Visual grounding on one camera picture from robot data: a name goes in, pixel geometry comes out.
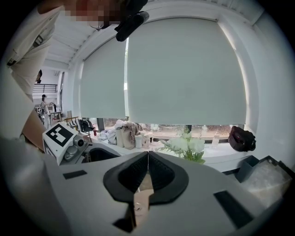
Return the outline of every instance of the clothing pile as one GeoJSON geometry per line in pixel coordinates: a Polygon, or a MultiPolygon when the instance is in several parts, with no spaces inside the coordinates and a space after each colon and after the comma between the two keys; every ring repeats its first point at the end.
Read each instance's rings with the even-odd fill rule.
{"type": "Polygon", "coordinates": [[[117,120],[114,128],[116,131],[116,139],[117,139],[117,146],[123,148],[124,142],[123,142],[123,135],[122,135],[122,126],[126,124],[126,121],[123,120],[117,120]]]}
{"type": "Polygon", "coordinates": [[[139,131],[142,131],[142,126],[138,123],[127,122],[122,127],[123,131],[131,131],[130,140],[131,143],[135,143],[135,135],[139,135],[139,131]]]}
{"type": "Polygon", "coordinates": [[[103,130],[98,137],[99,140],[108,140],[110,144],[117,144],[115,130],[103,130]]]}

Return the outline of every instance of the bottle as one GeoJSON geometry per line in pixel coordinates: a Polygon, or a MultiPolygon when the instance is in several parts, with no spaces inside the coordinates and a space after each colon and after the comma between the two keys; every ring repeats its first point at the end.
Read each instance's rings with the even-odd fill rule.
{"type": "Polygon", "coordinates": [[[219,144],[219,133],[216,131],[213,140],[212,140],[212,147],[217,148],[217,145],[219,144]]]}
{"type": "Polygon", "coordinates": [[[201,131],[202,138],[205,138],[207,136],[207,130],[208,130],[207,126],[203,125],[202,126],[202,131],[201,131]]]}

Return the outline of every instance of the white flower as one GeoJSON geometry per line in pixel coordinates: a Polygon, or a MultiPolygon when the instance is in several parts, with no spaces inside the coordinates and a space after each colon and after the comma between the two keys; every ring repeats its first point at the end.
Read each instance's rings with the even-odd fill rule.
{"type": "Polygon", "coordinates": [[[181,135],[183,135],[183,131],[177,131],[176,135],[177,135],[177,136],[181,136],[181,135]]]}
{"type": "Polygon", "coordinates": [[[192,133],[189,132],[188,134],[183,133],[182,138],[191,138],[192,137],[192,133]]]}
{"type": "Polygon", "coordinates": [[[177,150],[181,149],[182,151],[186,152],[188,147],[188,142],[183,138],[173,138],[169,140],[171,146],[177,150]]]}
{"type": "Polygon", "coordinates": [[[198,138],[192,138],[189,141],[189,148],[195,153],[200,153],[205,148],[205,140],[198,139],[198,138]]]}

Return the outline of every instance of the black object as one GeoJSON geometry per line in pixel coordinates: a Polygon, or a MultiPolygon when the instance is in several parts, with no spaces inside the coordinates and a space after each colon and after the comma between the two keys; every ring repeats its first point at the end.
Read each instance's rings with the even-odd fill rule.
{"type": "Polygon", "coordinates": [[[90,158],[91,162],[101,161],[101,160],[108,160],[112,158],[119,157],[113,153],[110,153],[102,148],[93,148],[90,150],[90,158]]]}
{"type": "Polygon", "coordinates": [[[154,191],[149,197],[150,205],[173,202],[189,184],[189,176],[182,167],[152,151],[148,152],[148,171],[154,191]]]}
{"type": "Polygon", "coordinates": [[[80,128],[79,131],[81,132],[90,132],[94,130],[92,123],[89,120],[78,120],[80,128]]]}
{"type": "Polygon", "coordinates": [[[63,174],[63,176],[65,177],[65,179],[72,179],[72,178],[76,178],[86,174],[87,174],[86,171],[75,171],[75,172],[63,174]]]}
{"type": "Polygon", "coordinates": [[[139,26],[145,23],[149,18],[147,12],[139,12],[133,16],[129,16],[126,21],[123,21],[115,30],[118,32],[116,39],[119,42],[124,42],[139,26]]]}
{"type": "Polygon", "coordinates": [[[214,197],[220,203],[237,229],[245,226],[253,220],[253,217],[228,191],[215,193],[214,197]]]}
{"type": "Polygon", "coordinates": [[[239,127],[233,126],[229,136],[230,146],[239,152],[253,151],[256,148],[255,136],[239,127]]]}
{"type": "Polygon", "coordinates": [[[109,169],[103,176],[103,184],[114,200],[133,204],[134,193],[147,171],[148,152],[143,152],[109,169]]]}
{"type": "Polygon", "coordinates": [[[79,141],[78,141],[78,146],[79,147],[82,147],[84,145],[84,141],[82,140],[82,139],[80,139],[79,141]]]}
{"type": "Polygon", "coordinates": [[[113,225],[121,230],[131,233],[133,231],[133,222],[135,221],[132,221],[132,217],[128,217],[126,219],[117,220],[113,225]]]}
{"type": "Polygon", "coordinates": [[[240,183],[246,181],[251,176],[258,163],[259,160],[256,157],[248,156],[245,160],[243,160],[241,168],[236,174],[236,179],[240,183]]]}
{"type": "Polygon", "coordinates": [[[143,152],[111,168],[105,173],[103,183],[114,200],[132,204],[134,193],[148,170],[154,190],[149,197],[150,205],[173,202],[189,183],[189,176],[183,168],[154,152],[143,152]]]}

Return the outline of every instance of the window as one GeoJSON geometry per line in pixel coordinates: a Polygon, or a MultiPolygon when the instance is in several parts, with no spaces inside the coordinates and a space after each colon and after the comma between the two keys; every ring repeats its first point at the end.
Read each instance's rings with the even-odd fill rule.
{"type": "Polygon", "coordinates": [[[173,138],[183,133],[184,125],[178,124],[141,124],[143,130],[153,132],[156,138],[173,138]]]}
{"type": "Polygon", "coordinates": [[[109,129],[113,129],[114,125],[116,124],[117,120],[116,118],[103,118],[103,123],[104,123],[104,127],[105,130],[109,130],[109,129]]]}
{"type": "MultiPolygon", "coordinates": [[[[192,125],[192,137],[200,137],[203,125],[192,125]]],[[[220,139],[227,139],[230,135],[232,125],[207,125],[207,132],[202,138],[212,139],[217,133],[220,139]]]]}

